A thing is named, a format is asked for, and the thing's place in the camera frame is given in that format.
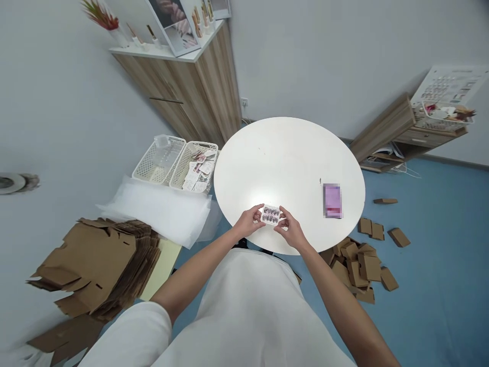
purple package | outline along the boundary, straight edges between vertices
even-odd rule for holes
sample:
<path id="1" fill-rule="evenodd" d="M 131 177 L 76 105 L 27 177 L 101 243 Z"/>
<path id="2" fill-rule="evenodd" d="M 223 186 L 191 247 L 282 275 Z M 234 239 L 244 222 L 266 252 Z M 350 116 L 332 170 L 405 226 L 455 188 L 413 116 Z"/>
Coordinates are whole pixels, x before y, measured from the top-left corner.
<path id="1" fill-rule="evenodd" d="M 324 208 L 323 214 L 325 218 L 343 218 L 341 211 L 341 191 L 340 187 L 335 183 L 325 183 L 323 185 Z"/>

tape roll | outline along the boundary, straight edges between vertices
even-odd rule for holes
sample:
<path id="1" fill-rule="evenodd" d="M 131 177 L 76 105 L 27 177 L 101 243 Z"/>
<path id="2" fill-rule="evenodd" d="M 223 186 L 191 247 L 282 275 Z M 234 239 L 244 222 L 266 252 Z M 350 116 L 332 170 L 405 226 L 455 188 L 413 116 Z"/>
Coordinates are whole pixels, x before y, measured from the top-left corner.
<path id="1" fill-rule="evenodd" d="M 12 194 L 25 186 L 25 178 L 17 173 L 0 172 L 0 178 L 7 178 L 12 181 L 12 185 L 0 188 L 0 195 Z"/>

round white table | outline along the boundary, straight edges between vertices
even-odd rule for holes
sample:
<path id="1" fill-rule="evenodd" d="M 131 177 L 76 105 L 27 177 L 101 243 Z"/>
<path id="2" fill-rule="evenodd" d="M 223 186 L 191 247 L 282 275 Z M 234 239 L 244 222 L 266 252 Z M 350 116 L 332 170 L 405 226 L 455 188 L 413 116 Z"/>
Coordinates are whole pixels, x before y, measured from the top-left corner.
<path id="1" fill-rule="evenodd" d="M 342 219 L 323 216 L 322 184 L 339 184 Z M 365 204 L 365 182 L 355 157 L 333 133 L 312 122 L 274 117 L 242 128 L 223 147 L 214 189 L 234 225 L 256 204 L 283 206 L 300 222 L 316 251 L 329 249 L 357 225 Z M 276 253 L 298 255 L 267 224 L 248 240 Z"/>

white vase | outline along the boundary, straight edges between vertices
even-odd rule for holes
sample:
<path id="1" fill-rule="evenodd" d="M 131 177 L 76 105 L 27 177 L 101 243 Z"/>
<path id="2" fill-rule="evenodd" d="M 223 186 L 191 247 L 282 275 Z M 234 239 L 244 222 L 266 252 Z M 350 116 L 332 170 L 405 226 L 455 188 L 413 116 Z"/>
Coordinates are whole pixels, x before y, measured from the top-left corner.
<path id="1" fill-rule="evenodd" d="M 115 39 L 115 41 L 119 44 L 120 47 L 126 48 L 129 47 L 129 41 L 127 41 L 126 36 L 122 33 L 120 28 L 109 31 L 111 36 Z"/>

potted plant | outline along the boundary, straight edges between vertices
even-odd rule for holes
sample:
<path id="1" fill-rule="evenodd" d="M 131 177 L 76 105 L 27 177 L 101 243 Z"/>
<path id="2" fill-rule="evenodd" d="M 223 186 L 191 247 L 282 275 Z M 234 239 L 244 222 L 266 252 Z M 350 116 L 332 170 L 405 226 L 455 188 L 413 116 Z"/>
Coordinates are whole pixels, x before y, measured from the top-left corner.
<path id="1" fill-rule="evenodd" d="M 102 28 L 108 30 L 119 46 L 129 47 L 129 42 L 127 41 L 126 36 L 119 28 L 119 19 L 117 17 L 114 17 L 109 13 L 109 11 L 103 5 L 100 5 L 97 0 L 82 0 L 81 5 L 88 18 Z"/>

